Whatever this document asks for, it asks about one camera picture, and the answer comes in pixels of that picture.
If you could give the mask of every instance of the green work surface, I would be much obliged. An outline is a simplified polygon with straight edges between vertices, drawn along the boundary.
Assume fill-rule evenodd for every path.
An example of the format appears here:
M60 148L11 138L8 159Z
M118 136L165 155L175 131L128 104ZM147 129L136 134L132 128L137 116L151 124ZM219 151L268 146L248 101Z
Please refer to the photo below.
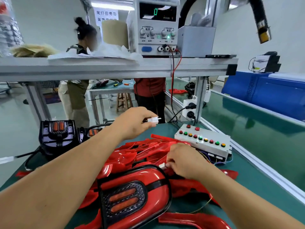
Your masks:
M145 133L141 134L133 141L144 140L150 138L150 135L158 134L167 137L173 137L177 132L178 128L173 124L159 124L155 128L151 128ZM270 203L276 205L280 209L284 210L297 220L305 223L304 212L305 206L292 197L289 193L284 191L279 185L269 179L267 176L262 174L256 168L254 168L250 163L248 163L242 156L240 156L236 151L232 151L233 161L227 163L226 165L220 165L222 169L231 169L238 171L239 175L236 179L237 182L250 189L257 195L261 196ZM29 166L35 168L41 166L46 162L46 160L40 155L36 155L30 162ZM8 187L9 185L16 182L18 179L15 177L15 172L9 180L0 188L0 190ZM204 194L188 194L187 196L173 199L170 205L170 212L179 213L189 213L193 212L200 207L204 206L208 200L208 196ZM72 217L71 221L68 223L66 228L74 228L81 224L87 224L92 221L97 215L98 203L95 202L92 205L78 210ZM223 220L225 220L233 229L236 228L231 220L228 218L226 213L219 207L212 203L205 206L202 210L203 213L216 215ZM192 228L186 226L175 226L171 224L159 224L157 220L153 220L146 224L142 228L145 229L175 229L175 228Z
M113 80L109 80L109 82L103 86L103 87L93 87L92 89L120 89L120 88L130 88L133 89L133 85L135 84L134 79L123 79L123 82L119 83Z
M175 79L174 88L186 81ZM171 80L166 80L166 90ZM174 94L183 102L187 95ZM305 127L212 92L201 115L254 156L305 191Z

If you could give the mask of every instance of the sign with chinese characters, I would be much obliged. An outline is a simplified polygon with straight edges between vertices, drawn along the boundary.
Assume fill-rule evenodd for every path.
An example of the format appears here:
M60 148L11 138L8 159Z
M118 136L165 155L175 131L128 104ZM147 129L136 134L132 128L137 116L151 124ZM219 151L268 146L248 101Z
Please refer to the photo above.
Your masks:
M102 21L104 20L119 20L118 10L116 9L104 9L95 7L93 7L93 9L96 25L99 27L102 26Z

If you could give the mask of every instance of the black plug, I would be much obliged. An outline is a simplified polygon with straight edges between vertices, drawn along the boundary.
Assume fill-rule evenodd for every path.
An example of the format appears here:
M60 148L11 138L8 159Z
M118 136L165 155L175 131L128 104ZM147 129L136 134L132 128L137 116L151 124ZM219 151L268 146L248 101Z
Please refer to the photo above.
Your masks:
M189 112L186 114L186 116L187 116L188 118L196 119L195 113L193 113L192 111L189 111Z
M194 103L189 103L189 105L188 106L186 106L185 107L185 109L195 109L196 108L196 104L194 104Z

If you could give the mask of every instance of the forearm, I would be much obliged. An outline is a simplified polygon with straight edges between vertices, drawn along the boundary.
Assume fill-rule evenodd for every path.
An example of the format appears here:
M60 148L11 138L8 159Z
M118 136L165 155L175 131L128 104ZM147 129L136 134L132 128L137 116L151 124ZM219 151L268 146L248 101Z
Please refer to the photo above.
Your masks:
M305 226L262 199L213 165L199 181L208 189L238 229L301 229Z
M1 192L0 228L64 228L121 142L117 136L108 126Z

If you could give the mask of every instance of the fume extraction arm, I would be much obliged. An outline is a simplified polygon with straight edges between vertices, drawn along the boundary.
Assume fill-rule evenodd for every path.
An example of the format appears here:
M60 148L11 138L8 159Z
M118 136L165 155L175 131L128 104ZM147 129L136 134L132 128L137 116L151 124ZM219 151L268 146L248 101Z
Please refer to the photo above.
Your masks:
M186 0L184 3L181 13L180 13L180 19L179 19L179 28L185 25L186 16L192 7L192 5L197 0ZM270 28L268 26L265 9L262 0L249 0L249 3L252 7L252 11L254 14L254 19L258 31L258 37L260 40L260 43L265 43L271 40L271 33Z

